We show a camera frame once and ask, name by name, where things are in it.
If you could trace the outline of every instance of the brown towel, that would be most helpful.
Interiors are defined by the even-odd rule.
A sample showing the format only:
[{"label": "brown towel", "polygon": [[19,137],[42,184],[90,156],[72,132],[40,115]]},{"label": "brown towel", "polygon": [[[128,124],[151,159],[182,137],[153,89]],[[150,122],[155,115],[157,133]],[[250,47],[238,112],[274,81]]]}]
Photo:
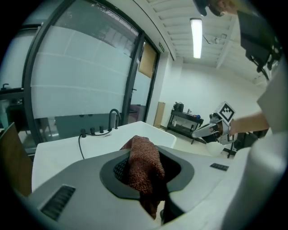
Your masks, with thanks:
[{"label": "brown towel", "polygon": [[157,206],[165,200],[165,172],[157,147],[148,138],[134,136],[122,148],[131,149],[127,184],[140,192],[142,207],[156,218]]}]

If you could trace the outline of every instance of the dark slot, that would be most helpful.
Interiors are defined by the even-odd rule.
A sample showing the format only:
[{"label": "dark slot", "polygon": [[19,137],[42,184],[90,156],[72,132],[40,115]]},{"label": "dark slot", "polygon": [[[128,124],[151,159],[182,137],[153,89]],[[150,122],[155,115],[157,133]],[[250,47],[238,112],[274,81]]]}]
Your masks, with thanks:
[{"label": "dark slot", "polygon": [[227,171],[227,169],[229,168],[229,166],[227,165],[216,164],[216,163],[211,164],[210,167],[223,170],[223,171]]},{"label": "dark slot", "polygon": [[58,191],[52,196],[52,198],[41,209],[41,212],[43,212],[45,215],[55,221],[58,220],[59,216],[61,215],[62,211],[69,202],[75,190],[75,188],[70,186],[61,186]]}]

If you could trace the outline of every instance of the ceiling light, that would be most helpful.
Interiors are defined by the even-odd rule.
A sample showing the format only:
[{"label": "ceiling light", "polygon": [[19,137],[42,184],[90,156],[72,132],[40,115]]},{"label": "ceiling light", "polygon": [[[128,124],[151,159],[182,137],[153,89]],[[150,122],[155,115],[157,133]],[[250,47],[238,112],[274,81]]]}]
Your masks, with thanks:
[{"label": "ceiling light", "polygon": [[190,19],[193,38],[193,57],[201,58],[202,49],[202,20],[200,18]]}]

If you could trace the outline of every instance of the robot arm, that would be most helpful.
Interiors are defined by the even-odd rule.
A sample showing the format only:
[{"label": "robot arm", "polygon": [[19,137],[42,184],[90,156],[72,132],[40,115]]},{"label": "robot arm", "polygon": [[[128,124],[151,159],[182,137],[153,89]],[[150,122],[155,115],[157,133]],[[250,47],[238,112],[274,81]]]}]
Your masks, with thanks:
[{"label": "robot arm", "polygon": [[216,111],[210,114],[210,122],[192,133],[192,137],[202,137],[207,143],[219,142],[227,145],[234,142],[235,135],[229,136],[230,122],[235,115],[235,111],[227,103],[221,103]]}]

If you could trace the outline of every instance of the faucet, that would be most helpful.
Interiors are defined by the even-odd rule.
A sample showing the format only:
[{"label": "faucet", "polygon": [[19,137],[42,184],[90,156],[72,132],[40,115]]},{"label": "faucet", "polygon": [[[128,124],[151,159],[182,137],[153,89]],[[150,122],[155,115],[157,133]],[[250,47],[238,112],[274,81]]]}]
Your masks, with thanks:
[{"label": "faucet", "polygon": [[8,83],[3,84],[1,90],[5,90],[5,89],[7,89],[7,88],[5,88],[6,85],[9,85],[9,84],[8,84]]},{"label": "faucet", "polygon": [[121,116],[120,113],[117,109],[111,109],[110,113],[109,113],[109,125],[108,125],[108,131],[110,132],[112,130],[111,128],[111,114],[113,113],[113,111],[115,111],[117,113],[118,119],[116,119],[116,125],[115,127],[117,128],[119,125],[119,122],[121,122]]}]

